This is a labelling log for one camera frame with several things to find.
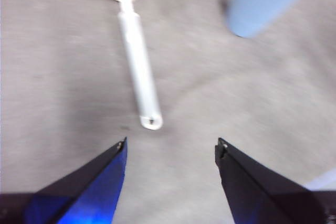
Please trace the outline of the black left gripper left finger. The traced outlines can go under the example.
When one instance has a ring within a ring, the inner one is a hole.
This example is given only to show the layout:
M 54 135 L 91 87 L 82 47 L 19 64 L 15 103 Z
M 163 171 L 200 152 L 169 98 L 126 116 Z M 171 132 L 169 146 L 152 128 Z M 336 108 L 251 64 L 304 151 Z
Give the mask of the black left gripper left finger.
M 31 193 L 1 194 L 1 223 L 112 223 L 127 164 L 127 139 Z

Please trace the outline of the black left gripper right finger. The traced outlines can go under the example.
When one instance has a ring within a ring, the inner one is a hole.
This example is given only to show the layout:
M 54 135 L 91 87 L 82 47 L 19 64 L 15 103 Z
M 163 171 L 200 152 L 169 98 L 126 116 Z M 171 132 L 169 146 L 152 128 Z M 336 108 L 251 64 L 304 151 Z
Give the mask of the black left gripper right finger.
M 335 223 L 334 190 L 309 190 L 221 137 L 215 163 L 235 223 Z

